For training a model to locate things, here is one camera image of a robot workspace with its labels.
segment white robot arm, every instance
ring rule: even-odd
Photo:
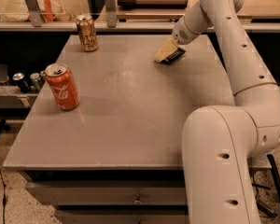
[[[190,224],[260,224],[247,158],[280,143],[280,90],[236,12],[244,0],[200,0],[175,26],[188,44],[214,26],[236,106],[208,106],[182,133]]]

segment counter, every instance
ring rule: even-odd
[[[80,105],[64,112],[46,83],[4,162],[63,223],[187,223],[181,130],[205,105],[234,105],[205,35],[172,65],[154,62],[167,35],[99,35],[84,52],[70,36],[58,63]]]

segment drawer handle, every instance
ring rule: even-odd
[[[140,199],[139,194],[137,194],[136,199],[133,201],[133,204],[135,204],[135,205],[142,205],[143,204],[143,201]]]

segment coca-cola can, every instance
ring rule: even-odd
[[[77,32],[84,51],[98,49],[94,20],[90,14],[77,16]]]
[[[62,110],[76,108],[80,98],[71,69],[66,64],[53,63],[47,66],[45,73],[58,107]]]

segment soda can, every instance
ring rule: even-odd
[[[84,51],[98,49],[94,20],[90,14],[77,16],[77,32]]]
[[[45,73],[45,71],[41,71],[40,72],[40,76],[43,79],[43,82],[45,83],[46,82],[46,73]]]
[[[41,78],[41,76],[38,73],[32,73],[30,75],[30,79],[31,79],[31,83],[34,85],[34,87],[36,88],[36,90],[38,92],[40,92],[41,88],[44,85],[44,82]]]
[[[62,110],[76,108],[80,98],[71,69],[66,64],[53,63],[46,68],[45,73],[58,107]]]
[[[31,90],[31,87],[28,84],[28,81],[27,81],[24,73],[21,73],[21,72],[16,73],[15,75],[13,75],[12,79],[13,79],[13,81],[15,81],[17,86],[20,88],[21,92],[27,93]]]
[[[9,86],[9,85],[10,85],[9,76],[7,76],[7,79],[5,80],[0,80],[0,86]]]

